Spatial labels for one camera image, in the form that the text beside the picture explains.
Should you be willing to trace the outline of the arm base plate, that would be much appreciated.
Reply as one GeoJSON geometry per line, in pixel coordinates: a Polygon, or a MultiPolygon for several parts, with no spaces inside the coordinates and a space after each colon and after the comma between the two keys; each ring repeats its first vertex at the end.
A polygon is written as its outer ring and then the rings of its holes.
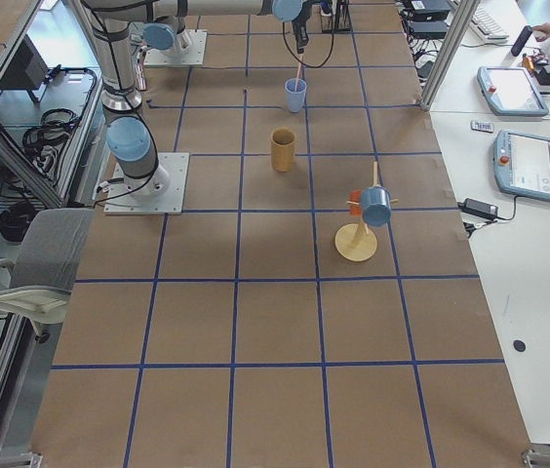
{"type": "Polygon", "coordinates": [[[143,31],[144,65],[148,67],[201,66],[205,58],[208,32],[204,29],[184,29],[175,34],[163,24],[149,24],[143,31]]]}
{"type": "Polygon", "coordinates": [[[108,215],[180,215],[188,174],[188,152],[159,152],[159,167],[143,188],[146,178],[125,178],[120,165],[114,165],[114,177],[122,181],[109,186],[110,201],[104,203],[108,215]]]}

